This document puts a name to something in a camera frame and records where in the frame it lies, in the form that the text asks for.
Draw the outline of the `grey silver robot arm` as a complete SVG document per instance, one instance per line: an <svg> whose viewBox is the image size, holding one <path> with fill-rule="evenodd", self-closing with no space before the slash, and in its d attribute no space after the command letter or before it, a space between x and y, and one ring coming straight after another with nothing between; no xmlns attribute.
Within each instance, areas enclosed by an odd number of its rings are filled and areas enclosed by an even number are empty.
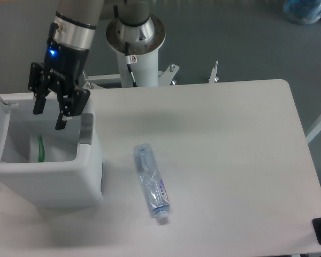
<svg viewBox="0 0 321 257"><path fill-rule="evenodd" d="M44 61L30 65L28 89L33 92L33 114L44 111L49 93L57 95L59 115L55 129L63 130L67 120L82 114L90 92L79 85L97 24L118 18L124 25L143 25L150 16L149 1L59 1L50 24Z"/></svg>

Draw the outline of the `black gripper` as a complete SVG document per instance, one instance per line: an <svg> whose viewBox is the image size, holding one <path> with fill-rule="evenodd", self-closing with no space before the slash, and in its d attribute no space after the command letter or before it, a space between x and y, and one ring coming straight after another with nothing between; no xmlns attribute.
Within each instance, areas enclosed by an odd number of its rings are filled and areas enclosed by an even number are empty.
<svg viewBox="0 0 321 257"><path fill-rule="evenodd" d="M43 113L51 90L58 94L59 115L55 129L63 130L68 118L82 114L90 97L89 90L78 87L89 50L71 48L55 40L48 40L47 45L44 63L30 65L28 89L35 97L35 115Z"/></svg>

